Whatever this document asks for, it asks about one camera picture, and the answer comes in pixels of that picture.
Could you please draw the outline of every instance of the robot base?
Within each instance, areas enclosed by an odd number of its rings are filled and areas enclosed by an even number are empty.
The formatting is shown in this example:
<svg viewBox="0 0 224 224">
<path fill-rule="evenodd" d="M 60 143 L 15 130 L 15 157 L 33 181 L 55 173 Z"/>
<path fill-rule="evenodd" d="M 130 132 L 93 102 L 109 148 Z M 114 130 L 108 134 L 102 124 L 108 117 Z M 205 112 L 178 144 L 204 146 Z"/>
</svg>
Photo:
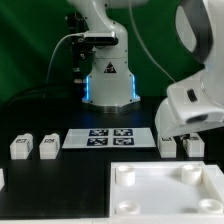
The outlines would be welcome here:
<svg viewBox="0 0 224 224">
<path fill-rule="evenodd" d="M 124 106 L 97 106 L 91 103 L 83 102 L 83 107 L 85 109 L 91 111 L 97 111 L 100 113 L 113 113 L 113 114 L 128 113 L 134 110 L 138 110 L 140 108 L 140 100 L 130 104 L 126 104 Z"/>
</svg>

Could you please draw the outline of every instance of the white block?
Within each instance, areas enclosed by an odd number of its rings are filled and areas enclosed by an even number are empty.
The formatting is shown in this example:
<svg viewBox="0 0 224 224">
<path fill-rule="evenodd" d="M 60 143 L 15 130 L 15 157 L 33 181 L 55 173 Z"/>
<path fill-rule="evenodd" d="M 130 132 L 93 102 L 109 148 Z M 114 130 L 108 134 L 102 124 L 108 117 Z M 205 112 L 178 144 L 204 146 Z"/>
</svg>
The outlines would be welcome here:
<svg viewBox="0 0 224 224">
<path fill-rule="evenodd" d="M 60 148 L 58 134 L 45 135 L 40 144 L 40 159 L 55 159 Z"/>
<path fill-rule="evenodd" d="M 205 143 L 197 133 L 191 133 L 189 138 L 183 139 L 183 147 L 189 157 L 204 157 Z"/>
<path fill-rule="evenodd" d="M 173 137 L 161 138 L 158 136 L 157 145 L 162 158 L 176 158 L 177 144 Z"/>
<path fill-rule="evenodd" d="M 33 136 L 31 134 L 18 135 L 10 145 L 11 159 L 27 159 L 33 149 Z"/>
</svg>

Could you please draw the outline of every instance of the white robot link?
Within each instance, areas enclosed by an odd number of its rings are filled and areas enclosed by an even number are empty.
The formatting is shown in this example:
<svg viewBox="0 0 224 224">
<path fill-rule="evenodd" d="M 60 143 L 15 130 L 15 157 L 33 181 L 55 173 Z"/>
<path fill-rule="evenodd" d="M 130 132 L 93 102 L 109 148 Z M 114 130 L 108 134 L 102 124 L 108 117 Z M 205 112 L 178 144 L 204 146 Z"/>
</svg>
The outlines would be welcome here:
<svg viewBox="0 0 224 224">
<path fill-rule="evenodd" d="M 135 77 L 128 68 L 128 34 L 119 23 L 108 18 L 109 8 L 129 6 L 129 0 L 67 0 L 85 19 L 89 32 L 84 39 L 95 41 L 93 66 L 87 76 L 83 103 L 103 112 L 122 112 L 138 104 Z M 132 6 L 148 0 L 132 0 Z M 115 40 L 114 46 L 97 47 L 97 41 Z"/>
<path fill-rule="evenodd" d="M 161 137 L 224 126 L 224 1 L 181 0 L 176 30 L 204 69 L 167 89 L 155 123 Z"/>
</svg>

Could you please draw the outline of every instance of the green wall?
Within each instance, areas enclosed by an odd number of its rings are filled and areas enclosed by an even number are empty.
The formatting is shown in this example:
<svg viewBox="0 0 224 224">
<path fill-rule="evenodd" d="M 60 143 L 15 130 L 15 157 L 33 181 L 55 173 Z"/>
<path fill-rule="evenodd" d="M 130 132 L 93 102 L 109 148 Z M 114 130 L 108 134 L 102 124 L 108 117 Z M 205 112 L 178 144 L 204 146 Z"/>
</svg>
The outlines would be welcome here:
<svg viewBox="0 0 224 224">
<path fill-rule="evenodd" d="M 134 9 L 139 31 L 155 59 L 181 80 L 200 69 L 175 33 L 178 0 L 150 0 Z M 52 51 L 68 34 L 64 17 L 74 9 L 66 0 L 1 0 L 0 2 L 0 102 L 14 93 L 45 81 Z M 129 67 L 136 74 L 141 96 L 166 94 L 172 83 L 147 58 L 133 33 L 128 9 L 110 10 L 108 15 L 129 32 Z M 53 64 L 52 82 L 72 81 L 71 52 L 60 48 Z"/>
</svg>

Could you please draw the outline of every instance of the warning label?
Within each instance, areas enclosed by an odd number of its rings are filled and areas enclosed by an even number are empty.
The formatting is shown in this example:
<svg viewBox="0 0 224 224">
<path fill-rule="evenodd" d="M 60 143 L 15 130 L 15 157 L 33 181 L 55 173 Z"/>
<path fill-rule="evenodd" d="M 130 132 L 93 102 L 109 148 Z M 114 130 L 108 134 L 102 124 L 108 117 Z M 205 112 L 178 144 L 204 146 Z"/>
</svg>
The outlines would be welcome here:
<svg viewBox="0 0 224 224">
<path fill-rule="evenodd" d="M 104 73 L 117 73 L 114 66 L 112 65 L 112 63 L 110 62 L 106 68 L 106 70 L 104 71 Z"/>
</svg>

